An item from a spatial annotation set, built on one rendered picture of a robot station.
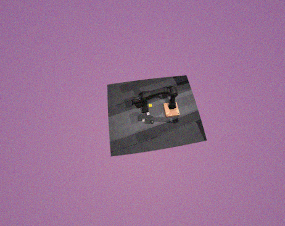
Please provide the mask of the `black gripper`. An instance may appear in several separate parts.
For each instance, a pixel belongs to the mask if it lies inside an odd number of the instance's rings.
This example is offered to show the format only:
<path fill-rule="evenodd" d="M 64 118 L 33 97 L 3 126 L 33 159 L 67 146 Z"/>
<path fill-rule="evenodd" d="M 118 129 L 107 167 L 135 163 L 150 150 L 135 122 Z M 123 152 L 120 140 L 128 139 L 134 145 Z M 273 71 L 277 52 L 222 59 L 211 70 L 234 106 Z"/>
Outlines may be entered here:
<path fill-rule="evenodd" d="M 148 111 L 148 108 L 146 108 L 147 107 L 147 103 L 141 103 L 142 105 L 143 105 L 143 109 L 142 109 L 142 113 L 147 113 L 147 112 L 149 112 Z"/>

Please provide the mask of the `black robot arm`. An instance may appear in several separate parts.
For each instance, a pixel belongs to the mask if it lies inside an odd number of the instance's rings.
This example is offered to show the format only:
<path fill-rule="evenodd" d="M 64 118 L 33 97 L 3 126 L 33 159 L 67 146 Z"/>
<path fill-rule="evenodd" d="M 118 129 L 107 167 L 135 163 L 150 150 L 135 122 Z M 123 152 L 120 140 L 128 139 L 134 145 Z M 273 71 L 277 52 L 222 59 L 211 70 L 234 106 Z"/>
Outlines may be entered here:
<path fill-rule="evenodd" d="M 168 88 L 170 89 L 170 92 L 168 92 Z M 143 107 L 141 103 L 147 103 L 147 100 L 149 100 L 151 97 L 164 93 L 170 96 L 170 99 L 168 100 L 169 109 L 175 109 L 175 98 L 178 96 L 178 92 L 175 86 L 164 86 L 161 89 L 142 91 L 139 93 L 139 97 L 133 97 L 133 104 L 136 103 L 136 107 L 141 108 L 141 106 Z"/>

